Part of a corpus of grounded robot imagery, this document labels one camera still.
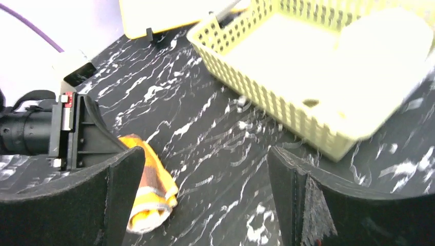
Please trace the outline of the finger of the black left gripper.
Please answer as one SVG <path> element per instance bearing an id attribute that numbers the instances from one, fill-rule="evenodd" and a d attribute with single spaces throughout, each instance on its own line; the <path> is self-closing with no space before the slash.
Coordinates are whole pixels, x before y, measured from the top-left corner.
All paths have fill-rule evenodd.
<path id="1" fill-rule="evenodd" d="M 108 130 L 96 101 L 87 95 L 78 94 L 75 102 L 74 169 L 96 165 L 127 150 Z"/>

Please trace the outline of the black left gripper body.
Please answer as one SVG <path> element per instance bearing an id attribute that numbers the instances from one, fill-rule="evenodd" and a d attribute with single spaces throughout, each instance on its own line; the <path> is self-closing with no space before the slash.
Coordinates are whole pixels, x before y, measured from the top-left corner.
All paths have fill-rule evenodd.
<path id="1" fill-rule="evenodd" d="M 56 98 L 58 101 L 51 108 L 31 105 L 19 111 L 24 102 Z M 54 168 L 81 168 L 75 142 L 79 134 L 80 99 L 76 92 L 57 97 L 48 90 L 35 90 L 21 97 L 14 106 L 6 107 L 2 95 L 1 155 L 46 155 Z"/>

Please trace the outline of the wood framed whiteboard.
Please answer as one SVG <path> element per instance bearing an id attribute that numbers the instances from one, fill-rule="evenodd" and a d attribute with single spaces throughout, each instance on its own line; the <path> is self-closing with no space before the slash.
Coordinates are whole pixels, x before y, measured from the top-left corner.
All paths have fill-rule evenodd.
<path id="1" fill-rule="evenodd" d="M 248 8 L 250 1 L 119 1 L 124 34 L 136 39 L 199 22 L 210 12 L 222 20 Z"/>

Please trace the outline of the green perforated plastic basket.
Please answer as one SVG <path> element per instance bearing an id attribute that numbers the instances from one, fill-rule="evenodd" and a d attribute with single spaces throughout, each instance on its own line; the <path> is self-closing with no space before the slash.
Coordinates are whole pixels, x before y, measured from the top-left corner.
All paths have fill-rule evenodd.
<path id="1" fill-rule="evenodd" d="M 336 59 L 341 31 L 396 7 L 434 31 L 434 1 L 252 1 L 225 27 L 211 14 L 187 38 L 218 80 L 339 161 L 401 107 L 434 64 L 433 38 L 421 80 L 410 91 L 343 77 Z"/>

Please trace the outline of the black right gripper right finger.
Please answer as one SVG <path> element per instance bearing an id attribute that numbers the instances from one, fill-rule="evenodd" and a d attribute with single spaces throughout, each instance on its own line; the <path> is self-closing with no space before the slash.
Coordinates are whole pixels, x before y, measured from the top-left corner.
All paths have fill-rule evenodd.
<path id="1" fill-rule="evenodd" d="M 363 187 L 281 147 L 267 162 L 284 245 L 434 245 L 432 194 Z"/>

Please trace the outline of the white terry towel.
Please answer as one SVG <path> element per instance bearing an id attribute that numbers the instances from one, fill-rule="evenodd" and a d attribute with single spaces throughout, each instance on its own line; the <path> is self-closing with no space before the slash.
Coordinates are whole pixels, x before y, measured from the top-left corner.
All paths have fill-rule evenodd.
<path id="1" fill-rule="evenodd" d="M 403 8 L 363 16 L 341 31 L 336 59 L 343 77 L 361 86 L 403 92 L 421 80 L 434 31 L 421 17 Z"/>

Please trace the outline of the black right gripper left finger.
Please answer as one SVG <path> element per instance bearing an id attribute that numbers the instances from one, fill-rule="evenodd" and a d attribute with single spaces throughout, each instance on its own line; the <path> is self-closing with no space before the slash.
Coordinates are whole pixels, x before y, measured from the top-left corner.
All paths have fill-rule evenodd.
<path id="1" fill-rule="evenodd" d="M 66 177 L 1 195 L 1 245 L 121 245 L 145 153 L 129 149 Z"/>

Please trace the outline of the orange brown towel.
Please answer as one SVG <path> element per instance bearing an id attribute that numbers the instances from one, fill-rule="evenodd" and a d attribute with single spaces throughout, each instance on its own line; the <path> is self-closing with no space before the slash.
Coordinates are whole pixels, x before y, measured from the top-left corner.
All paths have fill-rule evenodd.
<path id="1" fill-rule="evenodd" d="M 127 223 L 127 232 L 149 233 L 169 218 L 177 206 L 179 189 L 150 144 L 135 134 L 122 136 L 119 140 L 129 148 L 141 147 L 145 151 L 142 178 Z"/>

